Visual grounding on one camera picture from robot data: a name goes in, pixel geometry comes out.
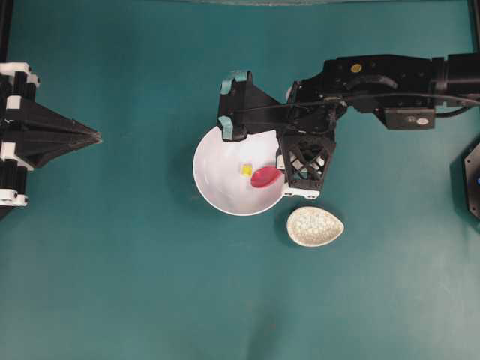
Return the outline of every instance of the bowl rim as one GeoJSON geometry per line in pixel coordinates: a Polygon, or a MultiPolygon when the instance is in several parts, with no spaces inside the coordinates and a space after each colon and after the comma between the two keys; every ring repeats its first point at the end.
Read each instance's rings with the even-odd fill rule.
{"type": "Polygon", "coordinates": [[[247,213],[247,214],[238,214],[238,213],[235,213],[235,212],[230,212],[230,211],[227,211],[227,210],[223,210],[222,208],[219,208],[218,206],[216,206],[215,204],[213,204],[209,199],[207,199],[206,195],[202,192],[202,190],[200,189],[200,187],[198,186],[198,182],[197,182],[197,174],[195,173],[195,165],[197,164],[197,154],[198,154],[198,149],[200,148],[200,146],[203,144],[203,142],[205,141],[206,137],[213,131],[221,131],[218,127],[213,127],[212,129],[210,129],[203,137],[202,139],[199,141],[198,145],[196,146],[196,149],[195,149],[195,154],[193,155],[193,163],[192,163],[192,173],[193,173],[193,180],[195,181],[195,186],[196,186],[196,189],[200,192],[200,194],[202,195],[203,199],[205,199],[205,201],[207,203],[209,203],[211,206],[213,206],[214,208],[216,208],[218,211],[220,212],[223,212],[224,214],[228,214],[228,215],[233,215],[233,216],[254,216],[254,215],[258,215],[258,214],[261,214],[263,212],[266,212],[267,210],[270,210],[271,208],[273,208],[275,205],[278,204],[278,202],[280,200],[282,200],[282,197],[284,197],[284,194],[282,191],[280,191],[280,193],[278,194],[278,199],[276,199],[271,205],[269,205],[268,207],[262,209],[262,210],[259,210],[259,211],[255,211],[255,212],[251,212],[251,213],[247,213]]]}

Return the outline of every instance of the teal strap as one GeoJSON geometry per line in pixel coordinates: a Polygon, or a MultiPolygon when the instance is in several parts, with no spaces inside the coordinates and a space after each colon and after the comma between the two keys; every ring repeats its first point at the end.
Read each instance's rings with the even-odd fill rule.
{"type": "Polygon", "coordinates": [[[228,116],[221,116],[218,121],[223,126],[222,139],[233,140],[233,124],[232,119],[228,116]]]}
{"type": "Polygon", "coordinates": [[[232,88],[232,81],[234,79],[236,81],[247,81],[247,76],[248,76],[248,72],[246,70],[230,71],[230,73],[222,81],[222,87],[220,89],[220,93],[222,95],[228,94],[230,92],[230,89],[232,88]]]}

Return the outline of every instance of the red spoon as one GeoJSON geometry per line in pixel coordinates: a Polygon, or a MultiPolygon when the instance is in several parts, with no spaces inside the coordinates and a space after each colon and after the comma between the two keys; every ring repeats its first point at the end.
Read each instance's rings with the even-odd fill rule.
{"type": "Polygon", "coordinates": [[[258,169],[252,176],[250,183],[254,188],[266,188],[272,185],[282,172],[274,166],[265,166],[258,169]]]}

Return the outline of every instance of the teal table surface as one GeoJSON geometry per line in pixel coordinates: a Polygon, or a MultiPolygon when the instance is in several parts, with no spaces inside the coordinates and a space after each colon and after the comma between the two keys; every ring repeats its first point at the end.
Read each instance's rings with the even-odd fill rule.
{"type": "Polygon", "coordinates": [[[351,109],[322,196],[254,217],[212,208],[191,172],[232,69],[281,100],[327,59],[472,51],[466,1],[17,1],[9,60],[103,143],[33,172],[0,224],[0,359],[479,359],[459,161],[478,110],[394,132],[351,109]],[[344,234],[293,244],[305,205],[344,234]]]}

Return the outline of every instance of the small yellow block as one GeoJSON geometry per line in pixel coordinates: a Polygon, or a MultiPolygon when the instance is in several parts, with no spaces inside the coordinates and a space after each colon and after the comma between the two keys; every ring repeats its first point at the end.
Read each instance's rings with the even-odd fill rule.
{"type": "Polygon", "coordinates": [[[248,178],[252,177],[253,168],[250,164],[244,165],[241,167],[241,174],[248,178]]]}

